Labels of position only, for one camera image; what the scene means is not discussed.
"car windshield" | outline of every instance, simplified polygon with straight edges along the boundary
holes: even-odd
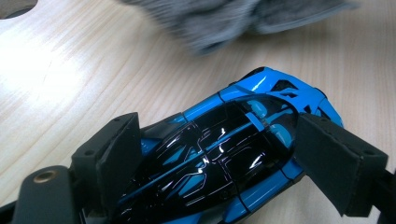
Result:
[[[269,95],[256,95],[237,102],[259,119],[265,128],[264,134],[272,134],[283,145],[291,147],[297,123],[297,112],[291,104]]]

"blue car body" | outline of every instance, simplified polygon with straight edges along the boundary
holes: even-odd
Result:
[[[299,113],[342,126],[320,90],[258,68],[201,103],[141,129],[143,161],[115,223],[235,223],[304,176]]]

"toy car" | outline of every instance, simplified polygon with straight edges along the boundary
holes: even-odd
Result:
[[[299,113],[342,126],[320,90],[267,67],[141,129],[143,161],[114,223],[235,223],[299,181]]]

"gray fabric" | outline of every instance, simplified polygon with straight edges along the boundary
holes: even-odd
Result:
[[[271,34],[355,7],[345,0],[120,0],[144,8],[197,54],[221,48],[244,32]]]

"wooden table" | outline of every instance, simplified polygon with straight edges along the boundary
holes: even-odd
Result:
[[[326,92],[348,130],[396,168],[396,4],[361,7],[295,30],[244,35],[196,57],[136,7],[50,1],[0,20],[0,204],[22,180],[70,156],[109,120],[136,111],[144,127],[269,66]],[[246,223],[376,223],[339,217],[305,177]]]

